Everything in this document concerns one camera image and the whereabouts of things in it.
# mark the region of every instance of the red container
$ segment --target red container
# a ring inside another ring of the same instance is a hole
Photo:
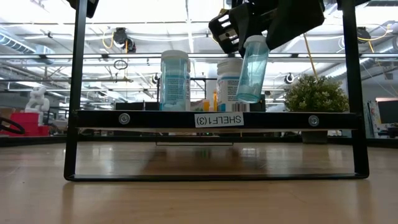
[[[39,126],[39,114],[37,113],[13,113],[11,114],[10,119],[20,124],[25,129],[25,134],[14,134],[5,131],[5,134],[9,136],[34,137],[49,135],[48,126]]]

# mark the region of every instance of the screw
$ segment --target screw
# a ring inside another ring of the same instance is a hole
[[[319,118],[315,115],[311,115],[308,119],[311,126],[316,127],[319,125]]]
[[[126,113],[123,113],[119,116],[119,122],[121,124],[128,124],[130,122],[130,116]]]

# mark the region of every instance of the clear plastic container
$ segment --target clear plastic container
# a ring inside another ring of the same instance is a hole
[[[188,54],[180,50],[162,53],[162,111],[185,111]]]
[[[261,99],[269,55],[266,38],[262,35],[253,35],[245,41],[244,48],[246,53],[236,97],[245,103],[257,103]]]

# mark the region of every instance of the shelf label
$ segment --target shelf label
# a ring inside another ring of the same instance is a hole
[[[196,128],[243,126],[243,113],[203,113],[195,114]]]

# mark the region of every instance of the potted plant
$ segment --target potted plant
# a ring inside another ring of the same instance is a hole
[[[348,110],[348,97],[340,88],[341,82],[310,75],[300,77],[287,90],[285,106],[291,112],[342,113]],[[327,131],[302,131],[304,143],[326,144]]]

